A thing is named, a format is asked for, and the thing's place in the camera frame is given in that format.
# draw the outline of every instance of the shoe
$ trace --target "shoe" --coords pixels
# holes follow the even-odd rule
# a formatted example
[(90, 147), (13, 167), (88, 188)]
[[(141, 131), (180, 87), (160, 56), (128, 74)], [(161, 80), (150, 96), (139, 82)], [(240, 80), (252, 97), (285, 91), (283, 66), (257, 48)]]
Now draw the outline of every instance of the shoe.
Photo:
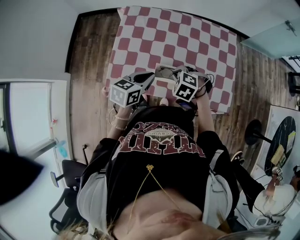
[(160, 105), (160, 106), (161, 106), (161, 105), (168, 106), (168, 105), (169, 105), (168, 99), (166, 99), (166, 98), (161, 99), (159, 105)]
[(231, 162), (238, 162), (239, 164), (243, 164), (245, 159), (243, 158), (243, 152), (238, 151), (234, 156), (231, 158)]

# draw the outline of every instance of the office chair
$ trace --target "office chair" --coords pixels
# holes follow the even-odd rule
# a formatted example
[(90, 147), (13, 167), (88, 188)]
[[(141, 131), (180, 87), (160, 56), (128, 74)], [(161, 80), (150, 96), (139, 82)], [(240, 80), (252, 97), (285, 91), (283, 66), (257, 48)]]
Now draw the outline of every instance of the office chair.
[(81, 230), (72, 229), (73, 232), (76, 234), (86, 234), (89, 223), (80, 215), (76, 198), (77, 192), (72, 188), (66, 188), (59, 201), (50, 210), (50, 227), (56, 234), (74, 225), (80, 225)]
[[(86, 155), (84, 150), (86, 144), (82, 146), (86, 163)], [(64, 189), (60, 199), (55, 206), (50, 210), (51, 218), (50, 227), (53, 232), (59, 234), (62, 230), (74, 225), (80, 225), (81, 230), (73, 230), (76, 234), (85, 234), (88, 230), (88, 222), (81, 217), (77, 208), (77, 194), (80, 187), (80, 178), (87, 164), (82, 164), (73, 160), (62, 160), (63, 174), (56, 177), (54, 172), (50, 172), (50, 176), (54, 186), (59, 187), (58, 181), (65, 178), (68, 188)]]

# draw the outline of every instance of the gold necklace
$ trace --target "gold necklace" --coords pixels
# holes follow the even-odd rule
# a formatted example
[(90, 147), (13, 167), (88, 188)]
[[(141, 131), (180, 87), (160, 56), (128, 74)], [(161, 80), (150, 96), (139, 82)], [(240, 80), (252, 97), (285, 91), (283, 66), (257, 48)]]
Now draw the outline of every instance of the gold necklace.
[(146, 181), (147, 177), (149, 176), (149, 174), (152, 175), (152, 177), (154, 178), (155, 182), (160, 186), (160, 188), (163, 190), (163, 192), (164, 192), (164, 193), (168, 196), (168, 198), (174, 203), (174, 205), (179, 209), (179, 211), (181, 211), (180, 207), (179, 207), (179, 206), (176, 204), (176, 202), (171, 198), (171, 196), (170, 196), (170, 195), (162, 188), (162, 186), (159, 184), (159, 182), (156, 180), (156, 178), (155, 178), (154, 175), (152, 174), (151, 170), (154, 168), (154, 166), (153, 166), (153, 165), (147, 165), (146, 168), (148, 169), (149, 172), (148, 172), (147, 176), (145, 177), (145, 179), (143, 180), (143, 182), (142, 182), (142, 184), (141, 184), (139, 190), (137, 191), (137, 194), (136, 194), (136, 196), (135, 196), (135, 200), (134, 200), (134, 202), (133, 202), (133, 204), (132, 204), (132, 208), (131, 208), (131, 212), (130, 212), (129, 220), (128, 220), (128, 225), (127, 225), (127, 234), (128, 234), (128, 232), (129, 232), (129, 223), (130, 223), (130, 220), (131, 220), (131, 217), (132, 217), (132, 213), (133, 213), (133, 208), (134, 208), (134, 206), (135, 206), (135, 202), (136, 202), (137, 197), (138, 197), (138, 195), (139, 195), (139, 193), (140, 193), (140, 190), (141, 190), (141, 188), (142, 188), (144, 182)]

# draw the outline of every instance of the checkered tablecloth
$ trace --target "checkered tablecloth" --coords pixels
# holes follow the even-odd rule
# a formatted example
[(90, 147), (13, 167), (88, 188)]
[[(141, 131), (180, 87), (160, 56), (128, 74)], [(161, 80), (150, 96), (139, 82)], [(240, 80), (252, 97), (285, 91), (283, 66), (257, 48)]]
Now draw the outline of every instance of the checkered tablecloth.
[[(153, 7), (126, 7), (113, 45), (106, 86), (157, 63), (190, 66), (215, 76), (210, 108), (227, 113), (235, 80), (236, 34), (199, 17)], [(173, 98), (173, 84), (155, 81), (148, 95)]]

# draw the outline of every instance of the blonde hair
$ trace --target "blonde hair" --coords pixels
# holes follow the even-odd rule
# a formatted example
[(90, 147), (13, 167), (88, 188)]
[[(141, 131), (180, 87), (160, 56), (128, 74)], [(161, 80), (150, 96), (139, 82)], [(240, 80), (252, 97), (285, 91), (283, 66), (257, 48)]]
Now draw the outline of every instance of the blonde hair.
[[(113, 237), (111, 236), (113, 225), (109, 225), (107, 230), (109, 234), (95, 229), (94, 233), (90, 234), (90, 236), (96, 240), (113, 240)], [(83, 222), (80, 222), (63, 229), (59, 235), (54, 238), (54, 240), (81, 240), (87, 233), (88, 227)]]

